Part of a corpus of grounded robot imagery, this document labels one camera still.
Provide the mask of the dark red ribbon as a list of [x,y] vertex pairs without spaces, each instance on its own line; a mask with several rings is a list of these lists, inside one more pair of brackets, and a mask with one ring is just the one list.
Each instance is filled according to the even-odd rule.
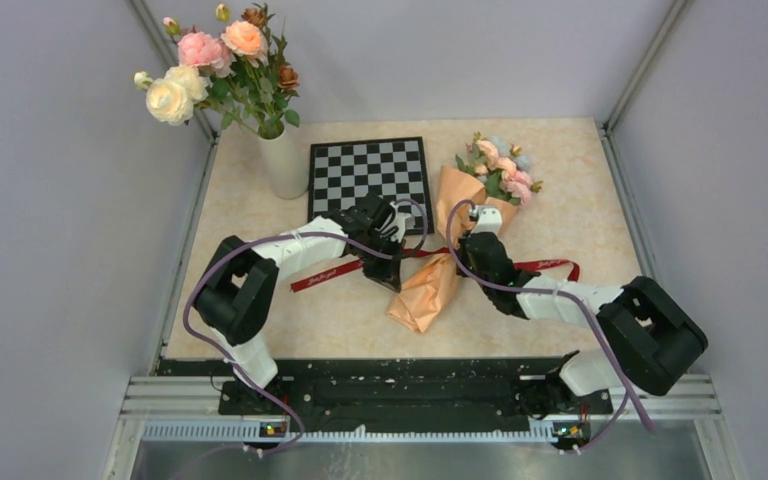
[[[322,271],[310,277],[292,282],[290,285],[290,290],[294,293],[306,290],[308,288],[311,288],[321,283],[324,283],[326,281],[329,281],[330,279],[359,270],[362,268],[362,265],[363,265],[363,262],[360,259],[349,261],[347,263],[327,269],[325,271]],[[571,271],[567,275],[567,279],[569,281],[577,281],[579,279],[580,273],[581,273],[580,265],[568,259],[544,259],[544,260],[524,261],[524,262],[514,263],[514,267],[518,270],[537,271],[537,272],[542,270],[562,267],[562,266],[571,267]]]

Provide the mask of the orange paper bouquet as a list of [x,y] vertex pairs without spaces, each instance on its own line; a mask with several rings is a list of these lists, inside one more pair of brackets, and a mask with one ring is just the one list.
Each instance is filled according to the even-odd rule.
[[[448,215],[462,200],[488,204],[500,211],[505,230],[517,211],[531,200],[541,183],[530,175],[531,161],[520,146],[477,132],[466,146],[466,156],[455,156],[453,166],[440,170],[434,204],[435,226],[445,235]],[[459,286],[455,260],[447,250],[433,254],[402,286],[386,315],[422,333],[453,300]]]

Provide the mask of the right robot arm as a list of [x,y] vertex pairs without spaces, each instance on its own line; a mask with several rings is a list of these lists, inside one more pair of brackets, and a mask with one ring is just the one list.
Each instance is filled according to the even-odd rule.
[[549,404],[560,412],[625,383],[663,396],[709,346],[702,329],[649,277],[623,286],[557,280],[516,266],[489,232],[463,235],[457,258],[461,275],[473,275],[506,315],[598,327],[599,347],[567,355],[546,385]]

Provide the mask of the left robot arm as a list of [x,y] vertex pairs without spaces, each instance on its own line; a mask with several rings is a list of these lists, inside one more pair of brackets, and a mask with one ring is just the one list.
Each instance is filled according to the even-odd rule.
[[268,413],[281,397],[274,381],[278,368],[261,333],[278,284],[320,263],[354,256],[366,278],[397,291],[412,223],[394,203],[368,194],[287,233],[251,242],[230,236],[220,243],[186,308],[210,328],[208,343],[245,384],[242,398],[252,410]]

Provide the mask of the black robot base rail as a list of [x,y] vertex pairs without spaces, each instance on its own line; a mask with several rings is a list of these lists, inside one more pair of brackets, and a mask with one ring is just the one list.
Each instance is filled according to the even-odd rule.
[[307,437],[317,433],[525,432],[552,415],[581,420],[610,414],[607,391],[579,398],[562,386],[561,360],[321,359],[276,362],[269,398],[237,379],[221,360],[163,360],[165,377],[206,376],[219,392],[222,416],[263,417],[260,433],[278,437],[294,426],[293,409]]

